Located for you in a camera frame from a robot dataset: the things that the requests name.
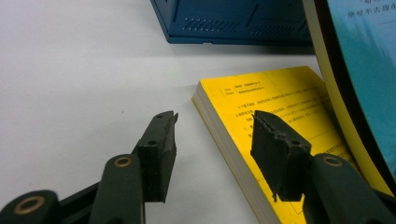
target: blue book cover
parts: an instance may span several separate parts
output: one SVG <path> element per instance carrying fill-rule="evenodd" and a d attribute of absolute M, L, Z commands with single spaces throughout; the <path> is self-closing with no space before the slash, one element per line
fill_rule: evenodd
<path fill-rule="evenodd" d="M 396 179 L 396 0 L 328 0 L 349 81 L 374 144 L 366 146 L 380 173 Z M 379 151 L 383 160 L 375 158 Z"/>

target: blue box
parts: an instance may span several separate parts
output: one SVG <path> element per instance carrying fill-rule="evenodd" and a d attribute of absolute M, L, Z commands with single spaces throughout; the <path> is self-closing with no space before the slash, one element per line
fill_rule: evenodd
<path fill-rule="evenodd" d="M 150 0 L 173 44 L 312 46 L 300 0 Z"/>

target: book cover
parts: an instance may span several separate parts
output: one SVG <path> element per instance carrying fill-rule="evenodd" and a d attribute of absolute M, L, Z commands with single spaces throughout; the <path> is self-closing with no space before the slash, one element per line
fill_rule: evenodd
<path fill-rule="evenodd" d="M 334 110 L 372 188 L 396 193 L 396 1 L 304 0 Z"/>
<path fill-rule="evenodd" d="M 250 156 L 255 110 L 278 115 L 312 144 L 351 162 L 326 87 L 309 67 L 201 79 L 192 97 L 260 223 L 305 223 L 303 203 L 276 203 Z"/>

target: white table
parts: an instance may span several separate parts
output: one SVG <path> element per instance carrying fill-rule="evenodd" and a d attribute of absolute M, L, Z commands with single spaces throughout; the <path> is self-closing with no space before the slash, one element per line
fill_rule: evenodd
<path fill-rule="evenodd" d="M 99 181 L 154 115 L 174 110 L 177 160 L 147 223 L 257 223 L 191 97 L 202 77 L 300 65 L 319 73 L 312 49 L 170 45 L 149 0 L 2 0 L 0 208 Z"/>

